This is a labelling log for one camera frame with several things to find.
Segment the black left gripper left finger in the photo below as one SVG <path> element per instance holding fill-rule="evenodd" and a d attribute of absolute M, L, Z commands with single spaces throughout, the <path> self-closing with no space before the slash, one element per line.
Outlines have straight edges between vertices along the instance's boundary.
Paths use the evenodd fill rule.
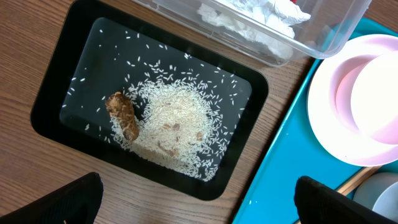
<path fill-rule="evenodd" d="M 46 196 L 1 217 L 1 223 L 93 223 L 103 198 L 103 183 L 90 172 Z"/>

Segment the brown food scrap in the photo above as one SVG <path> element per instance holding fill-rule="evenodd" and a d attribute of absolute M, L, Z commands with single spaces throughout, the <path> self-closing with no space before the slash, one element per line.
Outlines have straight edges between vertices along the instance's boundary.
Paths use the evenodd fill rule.
<path fill-rule="evenodd" d="M 135 141 L 139 137 L 139 128 L 130 99 L 117 91 L 105 101 L 105 107 L 110 117 L 115 117 L 119 122 L 124 138 Z"/>

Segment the small pink plate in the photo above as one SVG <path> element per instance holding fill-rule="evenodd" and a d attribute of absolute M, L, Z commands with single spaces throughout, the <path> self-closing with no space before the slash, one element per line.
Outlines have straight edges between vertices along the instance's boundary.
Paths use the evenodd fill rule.
<path fill-rule="evenodd" d="M 390 145 L 397 144 L 397 122 L 392 128 L 389 128 L 384 131 L 378 131 L 374 134 L 368 134 L 360 131 L 354 121 L 351 111 L 352 89 L 360 71 L 369 62 L 354 68 L 342 79 L 338 87 L 338 90 L 336 92 L 336 98 L 335 98 L 337 112 L 341 118 L 341 122 L 343 123 L 343 125 L 346 126 L 346 128 L 348 128 L 351 132 L 357 134 L 358 136 L 364 136 L 366 138 L 373 139 L 383 144 L 390 144 Z"/>

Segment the pile of rice grains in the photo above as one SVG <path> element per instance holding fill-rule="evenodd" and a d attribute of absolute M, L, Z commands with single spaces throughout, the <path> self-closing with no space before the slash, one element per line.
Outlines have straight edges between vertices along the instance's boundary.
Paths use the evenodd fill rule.
<path fill-rule="evenodd" d="M 121 91 L 139 137 L 124 138 L 105 101 Z M 217 173 L 251 94 L 219 67 L 135 31 L 96 29 L 86 41 L 60 119 L 77 131 L 208 182 Z"/>

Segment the white tissue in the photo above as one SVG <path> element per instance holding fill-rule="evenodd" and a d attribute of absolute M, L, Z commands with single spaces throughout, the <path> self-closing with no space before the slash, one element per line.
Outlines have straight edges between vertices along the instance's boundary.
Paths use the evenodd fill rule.
<path fill-rule="evenodd" d="M 292 39 L 295 37 L 293 26 L 311 18 L 310 14 L 303 12 L 290 0 L 225 0 L 220 3 Z M 224 27 L 250 42 L 265 45 L 276 57 L 286 60 L 293 56 L 291 47 L 206 4 L 202 4 L 197 13 L 203 21 L 213 26 Z"/>

